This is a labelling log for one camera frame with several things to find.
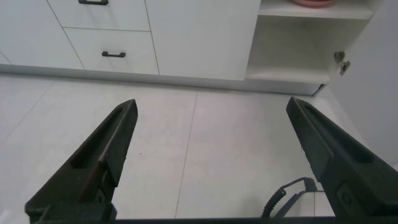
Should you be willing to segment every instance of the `shelf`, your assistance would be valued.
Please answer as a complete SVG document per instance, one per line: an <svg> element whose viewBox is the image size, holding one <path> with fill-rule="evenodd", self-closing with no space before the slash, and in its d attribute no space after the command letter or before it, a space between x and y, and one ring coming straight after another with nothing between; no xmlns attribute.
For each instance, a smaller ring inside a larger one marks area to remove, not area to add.
<svg viewBox="0 0 398 224"><path fill-rule="evenodd" d="M329 74L306 30L257 23L246 79L327 84Z"/></svg>
<svg viewBox="0 0 398 224"><path fill-rule="evenodd" d="M262 0L259 15L370 19L373 16L373 12L363 1L359 0L337 0L333 5L323 8L300 6L289 0Z"/></svg>

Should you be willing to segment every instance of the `black drawer handle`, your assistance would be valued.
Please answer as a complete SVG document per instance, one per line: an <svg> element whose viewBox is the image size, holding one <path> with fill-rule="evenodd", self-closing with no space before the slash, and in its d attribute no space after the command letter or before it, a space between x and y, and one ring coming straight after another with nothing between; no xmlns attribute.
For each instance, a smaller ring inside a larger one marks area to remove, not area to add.
<svg viewBox="0 0 398 224"><path fill-rule="evenodd" d="M101 1L87 1L87 0L79 0L80 4L96 4L100 6L106 6L109 1L108 0L101 0Z"/></svg>
<svg viewBox="0 0 398 224"><path fill-rule="evenodd" d="M118 55L110 55L108 52L102 52L102 56L104 56L104 57L125 57L126 53L121 52Z"/></svg>

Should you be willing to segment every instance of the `black cable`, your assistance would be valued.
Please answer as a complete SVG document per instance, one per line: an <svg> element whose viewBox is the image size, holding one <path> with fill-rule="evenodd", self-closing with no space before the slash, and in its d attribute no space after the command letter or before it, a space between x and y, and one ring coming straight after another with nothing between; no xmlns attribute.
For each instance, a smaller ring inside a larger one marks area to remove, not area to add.
<svg viewBox="0 0 398 224"><path fill-rule="evenodd" d="M290 182L286 185L283 185L278 189L273 196L268 200L266 206L264 207L262 211L261 218L269 218L269 215L271 214L272 210L276 206L276 204L286 195L286 191L284 190L286 187L290 187L291 185L296 184L297 182L300 182L304 180L304 185L305 185L305 191L307 192L315 192L317 191L317 186L315 185L315 181L312 178L309 177L302 177L299 178L293 182Z"/></svg>

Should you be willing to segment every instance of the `pink bowl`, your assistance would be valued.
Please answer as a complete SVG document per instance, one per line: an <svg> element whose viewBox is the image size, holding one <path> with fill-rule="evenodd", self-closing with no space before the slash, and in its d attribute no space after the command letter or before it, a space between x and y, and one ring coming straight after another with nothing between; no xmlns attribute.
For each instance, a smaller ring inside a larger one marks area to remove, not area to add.
<svg viewBox="0 0 398 224"><path fill-rule="evenodd" d="M308 7L325 7L335 3L335 0L291 0L294 3Z"/></svg>

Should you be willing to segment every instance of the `baseboard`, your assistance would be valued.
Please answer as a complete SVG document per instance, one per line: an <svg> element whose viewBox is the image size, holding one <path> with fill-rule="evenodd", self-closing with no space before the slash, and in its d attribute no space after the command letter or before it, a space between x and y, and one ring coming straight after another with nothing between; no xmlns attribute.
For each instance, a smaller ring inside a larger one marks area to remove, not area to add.
<svg viewBox="0 0 398 224"><path fill-rule="evenodd" d="M210 78L144 75L121 72L98 72L89 70L31 67L22 65L0 65L0 72L51 77L112 80L119 82L140 82L163 85L194 86L228 90L261 91L270 93L286 93L292 95L314 95L320 88L319 84L314 83L281 82L272 80L218 80Z"/></svg>

